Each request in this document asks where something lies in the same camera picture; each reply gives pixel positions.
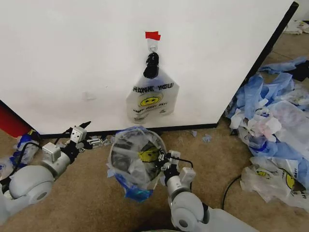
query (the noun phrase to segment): black cable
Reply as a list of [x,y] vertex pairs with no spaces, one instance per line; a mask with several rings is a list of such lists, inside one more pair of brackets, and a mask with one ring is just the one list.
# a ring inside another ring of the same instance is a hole
[[56,145],[56,144],[58,143],[59,139],[62,138],[64,134],[69,133],[71,130],[72,130],[72,127],[70,127],[70,128],[67,129],[65,132],[63,132],[63,133],[56,139],[56,141],[54,142],[54,144]]
[[33,142],[28,142],[28,143],[26,143],[26,144],[24,145],[23,149],[22,149],[21,152],[20,152],[18,161],[17,161],[17,163],[16,163],[16,165],[15,165],[13,171],[11,172],[11,174],[9,174],[9,176],[12,176],[12,175],[17,171],[18,166],[20,165],[21,160],[22,160],[22,158],[23,158],[23,156],[24,156],[25,150],[26,150],[27,146],[30,145],[30,144],[32,144],[32,145],[34,145],[34,146],[37,146],[38,148],[42,149],[42,147],[41,147],[40,145],[36,144],[36,143],[33,143]]
[[233,181],[227,186],[225,192],[224,192],[224,196],[223,196],[223,199],[222,199],[222,206],[221,206],[221,209],[224,210],[224,203],[225,203],[225,198],[226,198],[226,195],[227,195],[227,191],[229,190],[229,188],[232,186],[232,184],[237,181],[239,178],[241,178],[241,175],[237,176],[236,178],[233,179]]
[[181,159],[181,158],[176,158],[176,157],[171,157],[173,160],[179,160],[179,161],[182,161],[182,162],[186,162],[186,163],[190,163],[191,164],[191,168],[193,168],[193,163],[189,160],[184,160],[184,159]]
[[[176,157],[171,157],[172,159],[174,160],[179,160],[179,161],[182,161],[182,162],[186,162],[186,163],[190,163],[191,164],[191,168],[193,168],[193,163],[189,160],[184,160],[184,159],[181,159],[181,158],[176,158]],[[192,192],[192,182],[190,183],[190,191]]]

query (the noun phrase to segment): red object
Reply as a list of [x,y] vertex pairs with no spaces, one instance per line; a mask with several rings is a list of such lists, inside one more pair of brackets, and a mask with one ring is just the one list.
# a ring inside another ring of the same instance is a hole
[[0,128],[14,138],[28,133],[31,127],[17,115],[0,104]]
[[160,40],[161,35],[159,35],[158,31],[146,31],[145,32],[146,39]]

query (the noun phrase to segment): smiley face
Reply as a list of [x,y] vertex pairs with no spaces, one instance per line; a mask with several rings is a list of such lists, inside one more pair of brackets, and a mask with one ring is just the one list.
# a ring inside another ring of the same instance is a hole
[[153,104],[158,103],[160,100],[161,100],[160,97],[150,97],[150,98],[146,98],[146,99],[142,100],[140,105],[141,106],[153,105]]

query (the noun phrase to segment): white wall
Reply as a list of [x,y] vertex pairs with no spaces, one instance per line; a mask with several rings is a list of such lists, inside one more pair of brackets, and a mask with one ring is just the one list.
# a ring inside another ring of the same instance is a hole
[[[0,7],[0,99],[42,134],[92,120],[131,126],[126,97],[158,30],[174,114],[147,127],[216,123],[292,0],[10,0]],[[94,97],[87,101],[85,93]]]
[[309,0],[297,0],[299,4],[292,20],[309,20]]

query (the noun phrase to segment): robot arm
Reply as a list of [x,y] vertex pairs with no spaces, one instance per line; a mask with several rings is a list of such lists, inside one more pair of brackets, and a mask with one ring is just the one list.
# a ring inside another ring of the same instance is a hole
[[[18,170],[10,177],[8,190],[4,194],[0,191],[0,225],[27,206],[44,200],[51,192],[53,183],[80,152],[101,144],[100,139],[86,140],[86,130],[79,126],[72,129],[70,140],[65,147],[59,148],[52,143],[43,146],[44,158],[41,165],[29,165]],[[179,160],[180,153],[176,151],[162,153],[158,159],[158,167],[166,177],[171,221],[175,227],[186,232],[256,231],[226,211],[206,206],[191,193],[191,183],[196,173],[193,168],[182,168],[179,173]]]
[[51,192],[53,183],[80,152],[102,144],[101,139],[85,140],[87,132],[81,126],[72,129],[70,140],[65,147],[60,148],[53,143],[43,146],[44,158],[40,165],[21,168],[1,181],[8,184],[8,190],[4,194],[0,191],[0,225],[27,206],[44,200]]
[[160,157],[161,162],[165,160],[161,169],[166,177],[171,221],[175,227],[186,232],[257,231],[222,209],[208,207],[193,194],[190,184],[196,173],[193,168],[182,168],[179,173],[177,171],[179,158],[180,153],[176,151],[169,151]]

